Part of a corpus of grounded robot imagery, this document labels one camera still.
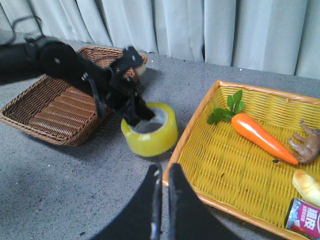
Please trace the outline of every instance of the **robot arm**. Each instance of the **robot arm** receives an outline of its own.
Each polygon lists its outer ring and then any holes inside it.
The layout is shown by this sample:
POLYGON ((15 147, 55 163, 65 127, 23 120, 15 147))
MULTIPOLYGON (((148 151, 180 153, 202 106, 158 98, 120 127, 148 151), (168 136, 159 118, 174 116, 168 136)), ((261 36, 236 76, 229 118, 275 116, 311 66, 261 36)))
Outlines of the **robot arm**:
POLYGON ((133 47, 122 53, 123 57, 102 68, 57 38, 40 36, 27 43, 0 47, 0 79, 15 82, 42 74, 63 79, 94 97, 99 118, 104 118, 109 106, 129 125, 136 126, 155 114, 137 93, 135 81, 124 77, 129 68, 143 66, 142 57, 133 47))

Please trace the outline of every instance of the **white curtain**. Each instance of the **white curtain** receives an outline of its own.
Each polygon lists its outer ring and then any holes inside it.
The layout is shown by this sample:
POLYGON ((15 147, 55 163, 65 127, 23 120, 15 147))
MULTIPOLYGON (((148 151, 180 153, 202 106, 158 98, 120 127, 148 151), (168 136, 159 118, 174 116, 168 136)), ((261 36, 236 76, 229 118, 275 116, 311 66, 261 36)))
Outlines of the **white curtain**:
POLYGON ((32 14, 61 39, 320 79, 320 0, 0 0, 0 30, 32 14))

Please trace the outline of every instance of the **toy carrot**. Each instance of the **toy carrot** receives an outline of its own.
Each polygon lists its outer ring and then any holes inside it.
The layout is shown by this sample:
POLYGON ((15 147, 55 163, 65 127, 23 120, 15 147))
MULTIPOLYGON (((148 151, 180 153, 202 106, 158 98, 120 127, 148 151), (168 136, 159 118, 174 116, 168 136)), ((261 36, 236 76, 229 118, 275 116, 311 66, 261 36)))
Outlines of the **toy carrot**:
POLYGON ((235 131, 259 147, 288 163, 297 165, 297 158, 267 130, 258 124, 248 114, 241 112, 245 103, 241 100, 243 91, 239 90, 234 95, 229 95, 227 105, 230 108, 213 109, 207 119, 208 124, 218 124, 220 121, 230 122, 235 131))

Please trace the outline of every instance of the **roll of tape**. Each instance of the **roll of tape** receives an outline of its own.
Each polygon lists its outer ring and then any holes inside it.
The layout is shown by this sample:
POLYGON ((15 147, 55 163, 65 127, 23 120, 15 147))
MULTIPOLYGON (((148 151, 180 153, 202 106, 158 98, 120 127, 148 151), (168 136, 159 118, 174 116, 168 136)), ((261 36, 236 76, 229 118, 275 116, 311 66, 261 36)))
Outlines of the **roll of tape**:
POLYGON ((141 121, 133 127, 122 119, 121 130, 130 149, 143 157, 160 155, 169 150, 178 139, 174 110, 162 102, 148 102, 155 113, 150 121, 141 121))

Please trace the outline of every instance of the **gray table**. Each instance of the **gray table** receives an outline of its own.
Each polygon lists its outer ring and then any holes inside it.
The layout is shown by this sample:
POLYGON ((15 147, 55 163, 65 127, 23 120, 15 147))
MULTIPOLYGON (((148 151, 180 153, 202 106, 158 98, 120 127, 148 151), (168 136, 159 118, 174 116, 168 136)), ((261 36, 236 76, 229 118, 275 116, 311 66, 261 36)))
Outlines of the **gray table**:
MULTIPOLYGON (((74 49, 84 43, 71 42, 74 49)), ((175 110, 181 135, 216 80, 320 97, 320 80, 148 54, 141 78, 143 98, 175 110)), ((36 79, 0 85, 0 107, 36 79)), ((151 158, 133 154, 111 115, 78 147, 56 146, 0 123, 0 239, 84 240, 108 224, 129 202, 148 166, 165 169, 173 148, 151 158)), ((168 189, 163 187, 162 238, 168 237, 168 189)), ((223 224, 245 240, 282 239, 213 209, 223 224)))

